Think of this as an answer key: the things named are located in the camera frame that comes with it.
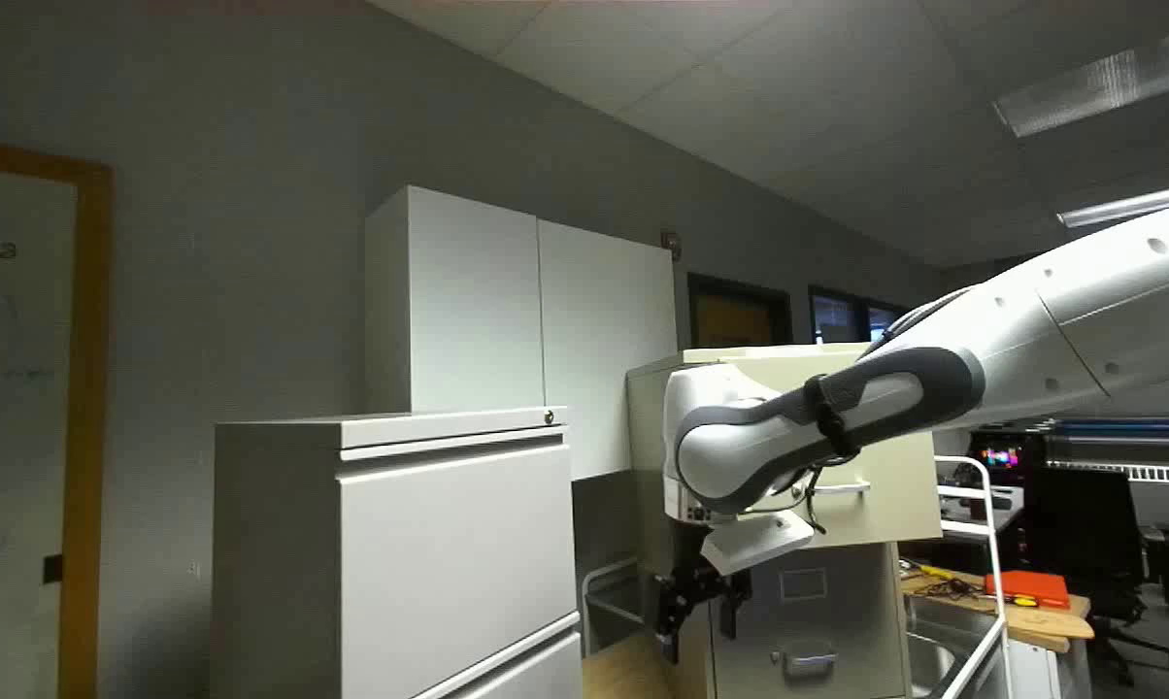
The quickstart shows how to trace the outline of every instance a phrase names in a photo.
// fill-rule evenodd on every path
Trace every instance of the drawer handle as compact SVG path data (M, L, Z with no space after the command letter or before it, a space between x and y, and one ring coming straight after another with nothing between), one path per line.
M817 499L865 499L865 490L872 490L872 482L865 477L853 477L853 482L839 482L839 487L817 487Z
M773 653L773 664L782 664L782 679L822 679L839 664L839 653Z

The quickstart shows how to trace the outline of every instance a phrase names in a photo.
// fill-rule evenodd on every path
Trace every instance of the white filing cabinet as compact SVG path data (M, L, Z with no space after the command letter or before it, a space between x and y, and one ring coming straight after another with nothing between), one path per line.
M686 351L628 378L642 504L642 566L668 571L664 523L664 382L671 368L728 363L773 394L847 368L865 346ZM865 446L822 469L809 552L755 566L737 640L720 637L720 602L683 626L677 694L908 694L896 539L941 536L931 434Z
M367 285L369 407L563 405L570 473L628 469L627 373L677 355L668 248L408 185Z
M561 411L218 429L213 699L583 694Z

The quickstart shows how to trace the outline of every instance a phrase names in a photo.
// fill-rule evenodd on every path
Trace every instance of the window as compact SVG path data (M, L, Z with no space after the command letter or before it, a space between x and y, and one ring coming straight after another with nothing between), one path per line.
M831 289L809 289L812 301L812 338L817 342L878 342L894 325L900 307L859 301Z
M790 297L716 275L690 275L690 346L790 342Z

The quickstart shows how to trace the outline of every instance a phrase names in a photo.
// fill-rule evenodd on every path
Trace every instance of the cabinet drawer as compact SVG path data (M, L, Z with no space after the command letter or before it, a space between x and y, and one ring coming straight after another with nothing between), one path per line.
M904 694L904 644L891 549L786 556L755 571L737 637L710 615L716 694Z
M346 694L420 694L574 615L563 446L360 466L341 477Z
M941 536L931 490L931 434L904 434L865 446L853 462L822 469L812 519L822 530L812 549L896 545Z
M501 677L459 690L459 699L580 699L583 694L583 644L580 635L548 644L544 653L504 667Z

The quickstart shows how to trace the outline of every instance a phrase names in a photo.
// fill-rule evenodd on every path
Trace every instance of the ceiling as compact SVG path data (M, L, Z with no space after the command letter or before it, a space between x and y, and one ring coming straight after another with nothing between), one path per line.
M1169 185L1169 94L1009 135L996 100L1169 37L1169 0L372 0L941 268Z

